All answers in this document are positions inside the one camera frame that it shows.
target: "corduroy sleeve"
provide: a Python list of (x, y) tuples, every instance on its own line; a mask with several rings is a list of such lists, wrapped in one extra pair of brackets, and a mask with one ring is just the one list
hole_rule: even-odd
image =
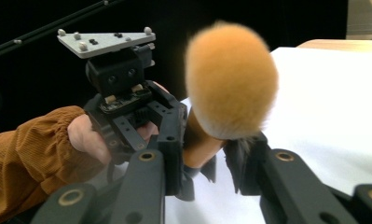
[(0, 223), (102, 170), (99, 161), (70, 144), (67, 126), (83, 113), (67, 106), (0, 133)]

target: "fluffy brush head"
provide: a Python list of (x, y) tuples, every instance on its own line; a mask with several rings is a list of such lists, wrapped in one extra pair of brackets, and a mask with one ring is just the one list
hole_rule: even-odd
[(219, 22), (186, 50), (186, 90), (202, 129), (218, 139), (257, 133), (277, 91), (269, 50), (252, 30)]

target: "silver bracket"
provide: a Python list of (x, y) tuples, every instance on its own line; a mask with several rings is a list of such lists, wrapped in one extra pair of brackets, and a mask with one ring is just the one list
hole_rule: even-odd
[(58, 39), (81, 59), (118, 51), (135, 45), (154, 41), (156, 35), (149, 27), (143, 33), (67, 34), (58, 30)]

